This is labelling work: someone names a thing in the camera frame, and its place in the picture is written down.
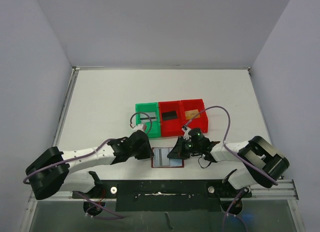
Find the red leather card holder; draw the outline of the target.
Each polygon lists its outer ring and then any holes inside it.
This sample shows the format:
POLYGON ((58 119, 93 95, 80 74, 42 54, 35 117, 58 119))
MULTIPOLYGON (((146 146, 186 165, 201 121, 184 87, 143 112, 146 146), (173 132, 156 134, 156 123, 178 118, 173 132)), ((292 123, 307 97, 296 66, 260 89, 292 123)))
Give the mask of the red leather card holder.
POLYGON ((170 159, 168 158, 169 152, 171 152, 172 147, 154 147, 153 158, 151 160, 152 168, 183 168, 184 160, 181 159, 170 159))

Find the green plastic bin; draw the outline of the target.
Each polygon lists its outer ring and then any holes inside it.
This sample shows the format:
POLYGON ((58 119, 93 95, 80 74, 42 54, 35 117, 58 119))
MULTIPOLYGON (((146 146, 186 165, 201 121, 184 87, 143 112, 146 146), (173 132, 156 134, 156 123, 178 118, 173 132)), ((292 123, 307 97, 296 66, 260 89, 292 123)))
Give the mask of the green plastic bin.
POLYGON ((135 111, 139 114, 135 117, 138 124, 146 125, 149 138, 161 137, 160 111, 157 102, 139 103, 135 105, 135 111))

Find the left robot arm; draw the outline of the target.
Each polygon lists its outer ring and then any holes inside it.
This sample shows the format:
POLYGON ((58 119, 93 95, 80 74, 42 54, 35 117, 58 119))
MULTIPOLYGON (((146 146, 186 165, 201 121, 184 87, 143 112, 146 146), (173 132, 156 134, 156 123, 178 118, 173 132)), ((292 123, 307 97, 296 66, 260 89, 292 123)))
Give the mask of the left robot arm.
POLYGON ((128 137, 106 139, 97 147, 61 151, 48 148, 25 171, 23 183, 30 185, 37 200, 47 199, 59 191, 82 192, 90 198, 99 198, 104 185, 92 168, 115 165, 134 157, 137 160, 154 155, 149 137, 142 130, 128 137))

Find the white VIP card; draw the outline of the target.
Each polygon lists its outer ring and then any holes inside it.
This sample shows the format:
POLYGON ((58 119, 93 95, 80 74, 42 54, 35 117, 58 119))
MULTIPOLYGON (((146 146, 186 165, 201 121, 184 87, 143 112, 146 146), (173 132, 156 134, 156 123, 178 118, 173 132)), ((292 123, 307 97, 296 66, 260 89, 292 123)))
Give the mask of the white VIP card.
POLYGON ((152 121, 157 121, 158 117, 155 112, 144 112, 139 115, 140 116, 140 121, 143 123, 150 122, 152 121))

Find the red bin with black card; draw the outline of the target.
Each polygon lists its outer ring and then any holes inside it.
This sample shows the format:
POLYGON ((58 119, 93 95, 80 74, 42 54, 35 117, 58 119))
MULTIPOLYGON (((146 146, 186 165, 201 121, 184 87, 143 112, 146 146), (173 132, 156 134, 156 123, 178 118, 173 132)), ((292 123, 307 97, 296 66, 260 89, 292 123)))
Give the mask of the red bin with black card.
POLYGON ((160 128, 162 137, 181 136, 182 117, 180 101, 159 102, 160 128))

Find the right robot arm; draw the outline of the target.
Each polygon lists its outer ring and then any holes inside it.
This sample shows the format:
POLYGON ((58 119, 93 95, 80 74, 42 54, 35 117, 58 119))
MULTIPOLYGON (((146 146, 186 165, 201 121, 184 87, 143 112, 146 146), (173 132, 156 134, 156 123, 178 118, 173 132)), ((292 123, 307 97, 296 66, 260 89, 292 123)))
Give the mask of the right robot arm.
POLYGON ((179 136, 167 157, 186 160, 197 155, 210 164, 223 161, 244 164, 244 168, 235 169, 224 178, 222 189, 230 197, 255 184, 271 188, 290 166, 288 159, 261 136, 244 142, 221 144, 205 137, 199 128, 188 129, 179 136))

